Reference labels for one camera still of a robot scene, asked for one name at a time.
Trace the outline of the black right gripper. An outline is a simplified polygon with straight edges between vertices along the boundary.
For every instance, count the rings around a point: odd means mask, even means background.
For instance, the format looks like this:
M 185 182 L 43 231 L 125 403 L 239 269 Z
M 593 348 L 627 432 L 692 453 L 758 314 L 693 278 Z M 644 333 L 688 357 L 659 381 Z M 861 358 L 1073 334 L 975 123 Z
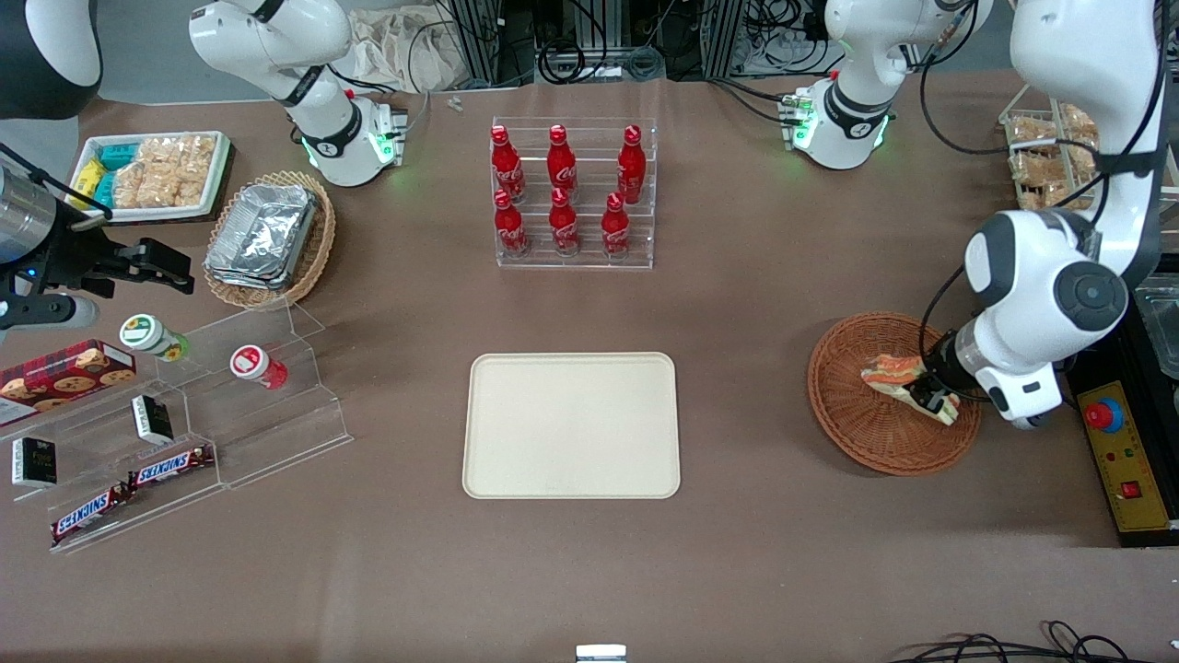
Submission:
M 123 267 L 123 260 L 129 267 Z M 116 281 L 167 285 L 192 295 L 191 260 L 159 239 L 141 238 L 134 245 L 107 238 L 101 229 L 75 232 L 70 227 L 52 231 L 39 248 L 37 285 L 114 297 Z

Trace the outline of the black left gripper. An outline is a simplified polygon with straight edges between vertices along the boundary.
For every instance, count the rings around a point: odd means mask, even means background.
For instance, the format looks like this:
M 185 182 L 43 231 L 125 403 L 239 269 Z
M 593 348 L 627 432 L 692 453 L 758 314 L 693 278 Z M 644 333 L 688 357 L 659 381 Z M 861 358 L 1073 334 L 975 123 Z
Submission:
M 960 398 L 954 394 L 976 394 L 977 381 L 964 369 L 959 361 L 955 343 L 959 332 L 951 329 L 929 348 L 923 349 L 923 365 L 926 372 L 930 374 L 940 387 L 944 390 L 934 390 L 930 383 L 909 383 L 905 386 L 908 395 L 915 407 L 928 413 L 934 413 L 936 418 L 957 418 L 960 414 Z

